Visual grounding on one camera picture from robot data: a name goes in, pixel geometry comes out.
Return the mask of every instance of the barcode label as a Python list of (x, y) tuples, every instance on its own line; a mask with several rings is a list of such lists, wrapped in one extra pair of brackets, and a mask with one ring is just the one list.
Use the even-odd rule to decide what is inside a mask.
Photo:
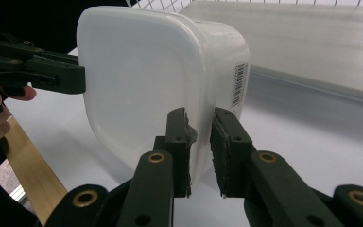
[(239, 64), (235, 67), (232, 107), (240, 105), (243, 100), (247, 68), (247, 63)]

